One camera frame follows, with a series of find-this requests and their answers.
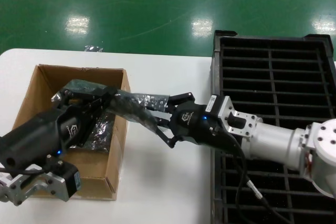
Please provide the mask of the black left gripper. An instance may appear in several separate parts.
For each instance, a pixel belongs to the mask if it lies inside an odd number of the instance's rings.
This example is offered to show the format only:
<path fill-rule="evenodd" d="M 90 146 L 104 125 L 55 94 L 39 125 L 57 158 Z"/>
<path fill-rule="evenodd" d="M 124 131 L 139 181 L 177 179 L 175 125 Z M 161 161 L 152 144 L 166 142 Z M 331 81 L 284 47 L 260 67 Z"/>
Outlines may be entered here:
<path fill-rule="evenodd" d="M 2 136 L 1 172 L 33 174 L 25 171 L 31 164 L 44 167 L 47 155 L 57 157 L 73 145 L 83 145 L 117 93 L 118 89 L 61 89 L 61 100 L 83 104 L 58 103 Z"/>

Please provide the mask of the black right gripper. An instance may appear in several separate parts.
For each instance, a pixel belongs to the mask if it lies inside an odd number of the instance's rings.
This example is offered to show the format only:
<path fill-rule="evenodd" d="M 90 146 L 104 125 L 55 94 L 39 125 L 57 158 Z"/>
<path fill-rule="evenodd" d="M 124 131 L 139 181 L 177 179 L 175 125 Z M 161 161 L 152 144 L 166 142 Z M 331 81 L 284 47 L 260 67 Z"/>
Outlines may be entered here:
<path fill-rule="evenodd" d="M 219 119 L 205 111 L 206 105 L 186 103 L 195 101 L 191 92 L 169 96 L 167 111 L 174 111 L 170 119 L 156 119 L 156 134 L 169 147 L 187 141 L 205 145 L 226 153 L 236 153 L 236 141 Z"/>

